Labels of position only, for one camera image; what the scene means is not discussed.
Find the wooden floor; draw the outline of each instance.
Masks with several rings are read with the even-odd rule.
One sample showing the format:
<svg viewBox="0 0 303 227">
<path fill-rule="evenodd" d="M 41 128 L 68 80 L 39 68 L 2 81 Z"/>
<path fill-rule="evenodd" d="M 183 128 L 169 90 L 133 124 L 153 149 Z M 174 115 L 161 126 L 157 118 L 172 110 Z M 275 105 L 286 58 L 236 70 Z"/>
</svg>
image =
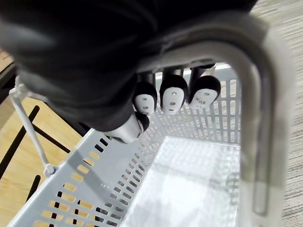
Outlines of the wooden floor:
<svg viewBox="0 0 303 227">
<path fill-rule="evenodd" d="M 67 149 L 71 150 L 81 139 L 77 132 L 43 102 L 26 98 L 22 104 L 28 115 L 39 109 L 33 124 Z M 8 163 L 13 151 L 16 150 L 5 171 L 0 169 L 0 176 L 3 172 L 0 178 L 0 227 L 4 227 L 25 204 L 35 178 L 38 181 L 41 176 L 40 185 L 45 177 L 38 153 L 29 136 L 22 133 L 24 130 L 20 131 L 22 123 L 8 98 L 0 105 L 0 115 L 1 168 Z M 65 151 L 43 136 L 38 134 L 38 138 L 50 163 L 58 165 L 67 157 Z M 19 140 L 20 144 L 14 145 L 14 140 L 15 143 Z"/>
<path fill-rule="evenodd" d="M 12 58 L 0 48 L 0 72 L 12 63 Z"/>
</svg>

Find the gray plastic basket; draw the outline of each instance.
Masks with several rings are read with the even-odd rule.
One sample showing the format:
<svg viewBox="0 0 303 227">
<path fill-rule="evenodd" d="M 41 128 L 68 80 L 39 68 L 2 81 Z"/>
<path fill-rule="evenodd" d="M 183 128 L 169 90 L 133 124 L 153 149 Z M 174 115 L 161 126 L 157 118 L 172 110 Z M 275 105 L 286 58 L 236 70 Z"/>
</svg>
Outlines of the gray plastic basket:
<svg viewBox="0 0 303 227">
<path fill-rule="evenodd" d="M 164 115 L 158 104 L 140 143 L 121 144 L 90 130 L 11 225 L 118 226 L 125 219 L 125 226 L 159 226 L 160 219 L 163 226 L 183 226 L 199 218 L 194 226 L 209 226 L 219 216 L 211 226 L 234 226 L 241 89 L 231 68 L 215 75 L 222 93 L 214 105 L 198 111 L 184 104 L 177 115 Z M 133 215 L 125 218 L 132 204 Z"/>
<path fill-rule="evenodd" d="M 279 226 L 293 100 L 283 42 L 254 17 L 226 12 L 151 45 L 159 43 L 160 54 L 137 72 L 228 62 L 235 71 L 215 72 L 217 101 L 202 111 L 184 104 L 171 116 L 158 104 L 140 141 L 128 145 L 90 130 L 10 227 Z"/>
</svg>

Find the black stripe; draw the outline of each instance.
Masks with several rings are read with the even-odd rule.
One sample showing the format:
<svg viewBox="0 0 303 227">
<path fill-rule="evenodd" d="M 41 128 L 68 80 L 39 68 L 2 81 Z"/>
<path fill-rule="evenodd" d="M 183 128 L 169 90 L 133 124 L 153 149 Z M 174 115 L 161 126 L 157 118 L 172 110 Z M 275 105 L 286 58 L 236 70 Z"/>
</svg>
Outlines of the black stripe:
<svg viewBox="0 0 303 227">
<path fill-rule="evenodd" d="M 44 138 L 46 138 L 48 141 L 52 142 L 54 145 L 56 145 L 57 147 L 59 147 L 60 149 L 62 149 L 63 151 L 65 151 L 66 153 L 70 153 L 70 150 L 67 149 L 64 145 L 62 145 L 61 143 L 59 143 L 58 141 L 56 141 L 53 137 L 51 137 L 50 135 L 48 135 L 42 129 L 38 128 L 34 124 L 32 124 L 32 125 L 34 127 L 34 130 L 37 133 L 39 133 L 41 136 L 43 136 Z"/>
<path fill-rule="evenodd" d="M 29 200 L 29 198 L 30 198 L 30 197 L 35 193 L 35 191 L 37 190 L 40 180 L 41 180 L 40 175 L 37 175 L 37 176 L 34 178 L 34 181 L 33 181 L 33 183 L 32 183 L 32 187 L 30 188 L 29 193 L 28 193 L 28 196 L 27 196 L 27 201 Z"/>
<path fill-rule="evenodd" d="M 36 117 L 37 113 L 39 112 L 39 107 L 35 105 L 32 112 L 28 116 L 29 120 L 32 122 L 34 118 Z M 12 142 L 11 146 L 9 147 L 8 151 L 6 152 L 5 156 L 3 157 L 1 163 L 0 163 L 0 179 L 2 178 L 6 168 L 9 165 L 9 162 L 13 158 L 18 146 L 20 145 L 23 137 L 25 136 L 26 130 L 24 126 L 20 129 L 17 136 L 15 137 L 14 141 Z"/>
</svg>

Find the rectangular slot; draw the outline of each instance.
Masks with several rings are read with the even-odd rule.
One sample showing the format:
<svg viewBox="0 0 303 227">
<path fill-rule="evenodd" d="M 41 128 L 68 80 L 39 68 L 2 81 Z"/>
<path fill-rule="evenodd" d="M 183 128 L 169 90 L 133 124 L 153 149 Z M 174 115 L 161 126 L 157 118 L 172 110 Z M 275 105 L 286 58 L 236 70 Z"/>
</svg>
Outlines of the rectangular slot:
<svg viewBox="0 0 303 227">
<path fill-rule="evenodd" d="M 231 79 L 231 97 L 236 97 L 236 93 L 237 93 L 237 80 L 236 79 Z"/>
<path fill-rule="evenodd" d="M 227 131 L 224 131 L 223 135 L 224 135 L 224 141 L 227 141 L 228 140 L 228 138 L 227 138 Z"/>
<path fill-rule="evenodd" d="M 116 200 L 118 197 L 116 195 L 114 195 L 113 193 L 110 194 L 110 197 L 114 200 Z"/>
<path fill-rule="evenodd" d="M 207 122 L 208 122 L 208 127 L 212 129 L 213 128 L 212 118 L 207 117 Z"/>
<path fill-rule="evenodd" d="M 99 159 L 99 155 L 97 155 L 94 151 L 91 151 L 89 155 L 94 159 Z"/>
<path fill-rule="evenodd" d="M 135 157 L 136 157 L 137 159 L 140 159 L 140 157 L 139 157 L 139 155 L 138 155 L 137 153 L 135 153 Z"/>
<path fill-rule="evenodd" d="M 104 218 L 98 217 L 98 216 L 93 216 L 92 219 L 94 219 L 95 221 L 99 221 L 99 222 L 104 222 Z"/>
<path fill-rule="evenodd" d="M 220 84 L 221 84 L 221 93 L 220 93 L 220 96 L 222 98 L 226 98 L 226 81 L 220 81 Z"/>
<path fill-rule="evenodd" d="M 76 190 L 76 186 L 68 182 L 64 183 L 63 188 L 70 190 L 72 192 Z"/>
<path fill-rule="evenodd" d="M 123 210 L 123 209 L 121 209 L 121 208 L 119 208 L 119 207 L 115 207 L 115 210 L 116 210 L 116 211 L 119 211 L 119 212 L 121 212 L 121 213 L 124 213 L 124 212 L 125 212 L 125 210 Z"/>
<path fill-rule="evenodd" d="M 74 213 L 74 214 L 77 214 L 77 215 L 79 215 L 79 216 L 85 217 L 85 218 L 89 215 L 88 213 L 86 213 L 86 212 L 84 212 L 84 211 L 82 211 L 82 210 L 78 210 L 78 209 L 74 209 L 74 210 L 73 210 L 73 213 Z"/>
<path fill-rule="evenodd" d="M 82 180 L 83 180 L 83 176 L 81 176 L 81 175 L 78 174 L 78 173 L 73 173 L 73 174 L 71 175 L 71 178 L 74 179 L 74 180 L 76 180 L 76 181 L 82 181 Z"/>
<path fill-rule="evenodd" d="M 112 218 L 115 218 L 115 219 L 118 219 L 118 220 L 120 220 L 121 219 L 121 217 L 120 216 L 118 216 L 118 215 L 116 215 L 116 214 L 111 214 L 110 215 Z"/>
<path fill-rule="evenodd" d="M 139 172 L 139 170 L 136 169 L 136 173 L 140 176 L 143 177 L 142 173 Z"/>
<path fill-rule="evenodd" d="M 235 115 L 235 114 L 236 114 L 236 101 L 231 100 L 231 115 Z"/>
<path fill-rule="evenodd" d="M 59 210 L 62 210 L 62 211 L 68 211 L 69 210 L 69 206 L 64 204 L 64 203 L 59 203 L 59 202 L 56 202 L 56 201 L 50 201 L 49 204 L 48 204 L 50 207 L 55 207 Z"/>
<path fill-rule="evenodd" d="M 84 174 L 87 174 L 89 172 L 89 169 L 87 169 L 84 165 L 78 165 L 77 169 Z"/>
<path fill-rule="evenodd" d="M 98 144 L 95 145 L 95 148 L 100 151 L 101 153 L 104 151 L 102 147 L 100 147 Z"/>
<path fill-rule="evenodd" d="M 204 129 L 204 135 L 205 135 L 205 138 L 208 139 L 208 131 L 206 129 Z"/>
<path fill-rule="evenodd" d="M 115 187 L 114 190 L 115 190 L 116 192 L 118 192 L 118 193 L 121 192 L 121 189 L 119 189 L 119 188 L 117 188 L 117 187 Z"/>
<path fill-rule="evenodd" d="M 130 181 L 129 183 L 130 183 L 132 186 L 134 186 L 135 188 L 138 187 L 138 185 L 137 185 L 136 183 L 132 182 L 132 181 Z"/>
<path fill-rule="evenodd" d="M 214 101 L 213 106 L 214 106 L 214 114 L 219 114 L 218 101 Z"/>
<path fill-rule="evenodd" d="M 119 201 L 120 201 L 120 203 L 123 203 L 123 204 L 125 204 L 126 206 L 128 205 L 128 202 L 126 202 L 126 201 L 123 200 L 123 199 L 120 199 Z"/>
<path fill-rule="evenodd" d="M 117 226 L 118 224 L 112 221 L 107 221 L 106 224 L 110 225 L 110 226 Z"/>
<path fill-rule="evenodd" d="M 90 210 L 93 209 L 93 207 L 94 207 L 92 204 L 90 204 L 89 202 L 86 202 L 84 200 L 79 200 L 77 204 L 79 204 L 80 206 L 85 207 L 87 209 L 90 209 Z"/>
<path fill-rule="evenodd" d="M 131 169 L 134 169 L 134 166 L 132 164 L 128 164 L 128 166 L 131 168 Z"/>
<path fill-rule="evenodd" d="M 125 184 L 122 181 L 118 181 L 118 185 L 123 187 Z"/>
<path fill-rule="evenodd" d="M 135 175 L 133 175 L 133 179 L 135 179 L 137 182 L 140 182 L 140 179 L 138 177 L 136 177 Z"/>
<path fill-rule="evenodd" d="M 231 142 L 235 141 L 235 132 L 231 131 Z"/>
<path fill-rule="evenodd" d="M 217 131 L 217 138 L 218 138 L 218 140 L 222 140 L 220 131 Z"/>
<path fill-rule="evenodd" d="M 231 126 L 231 129 L 235 129 L 235 118 L 234 117 L 231 117 L 231 124 L 230 124 L 230 126 Z"/>
<path fill-rule="evenodd" d="M 202 121 L 202 126 L 203 126 L 203 128 L 206 128 L 206 124 L 205 124 L 204 117 L 201 117 L 201 121 Z"/>
<path fill-rule="evenodd" d="M 139 169 L 141 169 L 143 172 L 145 172 L 145 169 L 141 166 L 141 165 L 138 165 Z"/>
<path fill-rule="evenodd" d="M 100 139 L 100 142 L 103 143 L 104 146 L 106 146 L 106 147 L 108 146 L 108 143 L 103 138 Z"/>
<path fill-rule="evenodd" d="M 227 117 L 223 117 L 223 129 L 227 129 Z"/>
<path fill-rule="evenodd" d="M 137 161 L 136 161 L 136 160 L 132 159 L 132 161 L 133 161 L 133 163 L 137 164 Z"/>
<path fill-rule="evenodd" d="M 131 174 L 131 171 L 129 171 L 128 169 L 125 169 L 125 172 L 130 175 Z"/>
<path fill-rule="evenodd" d="M 77 219 L 73 219 L 73 218 L 67 218 L 65 220 L 66 224 L 73 224 L 75 226 L 82 226 L 83 225 L 83 221 L 81 220 L 77 220 Z"/>
<path fill-rule="evenodd" d="M 132 188 L 127 186 L 126 189 L 129 190 L 131 193 L 134 193 L 134 190 Z"/>
<path fill-rule="evenodd" d="M 112 208 L 112 207 L 113 207 L 113 205 L 112 205 L 111 203 L 109 203 L 109 202 L 105 203 L 105 206 L 107 206 L 107 207 L 109 207 L 109 208 Z"/>
<path fill-rule="evenodd" d="M 107 211 L 107 210 L 101 209 L 100 207 L 97 207 L 97 208 L 96 208 L 96 212 L 99 212 L 99 213 L 104 214 L 104 215 L 107 215 L 107 214 L 108 214 L 108 211 Z"/>
<path fill-rule="evenodd" d="M 65 192 L 60 192 L 59 191 L 57 193 L 57 196 L 60 197 L 60 198 L 62 198 L 62 199 L 64 199 L 64 200 L 66 200 L 66 201 L 69 201 L 69 202 L 74 202 L 76 200 L 75 197 L 73 197 L 73 196 L 71 196 L 71 195 L 69 195 L 69 194 L 67 194 Z"/>
<path fill-rule="evenodd" d="M 220 129 L 220 118 L 215 117 L 214 120 L 215 120 L 215 123 L 216 123 L 216 129 Z"/>
<path fill-rule="evenodd" d="M 43 210 L 42 213 L 41 213 L 41 216 L 44 217 L 44 218 L 56 219 L 58 221 L 61 221 L 63 219 L 63 215 L 53 213 L 49 210 Z"/>
<path fill-rule="evenodd" d="M 222 115 L 227 115 L 227 104 L 226 101 L 221 101 L 222 105 Z"/>
<path fill-rule="evenodd" d="M 84 160 L 83 160 L 86 164 L 88 164 L 89 166 L 93 166 L 95 164 L 95 162 L 91 159 L 89 159 L 88 157 L 86 157 Z"/>
<path fill-rule="evenodd" d="M 34 227 L 57 227 L 57 225 L 50 224 L 45 221 L 35 221 Z"/>
<path fill-rule="evenodd" d="M 209 131 L 209 137 L 214 140 L 214 132 L 212 130 Z"/>
<path fill-rule="evenodd" d="M 128 180 L 128 178 L 125 175 L 122 175 L 122 178 L 126 181 Z"/>
<path fill-rule="evenodd" d="M 126 197 L 126 198 L 128 198 L 129 200 L 131 200 L 132 199 L 132 197 L 129 195 L 129 194 L 127 194 L 127 193 L 123 193 L 123 195 Z"/>
</svg>

